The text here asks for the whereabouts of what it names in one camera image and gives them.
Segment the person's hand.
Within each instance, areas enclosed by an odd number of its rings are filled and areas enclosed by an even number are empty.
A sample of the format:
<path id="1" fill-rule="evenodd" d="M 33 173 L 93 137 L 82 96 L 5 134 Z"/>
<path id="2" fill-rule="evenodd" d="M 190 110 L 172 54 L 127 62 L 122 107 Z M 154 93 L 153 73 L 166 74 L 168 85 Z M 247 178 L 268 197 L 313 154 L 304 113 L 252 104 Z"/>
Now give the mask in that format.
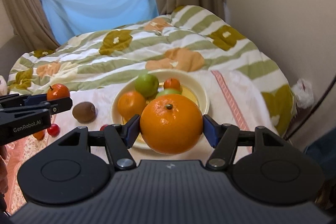
<path id="1" fill-rule="evenodd" d="M 8 190 L 7 169 L 5 165 L 7 150 L 5 146 L 1 146 L 0 154 L 0 192 L 1 194 L 5 194 Z"/>

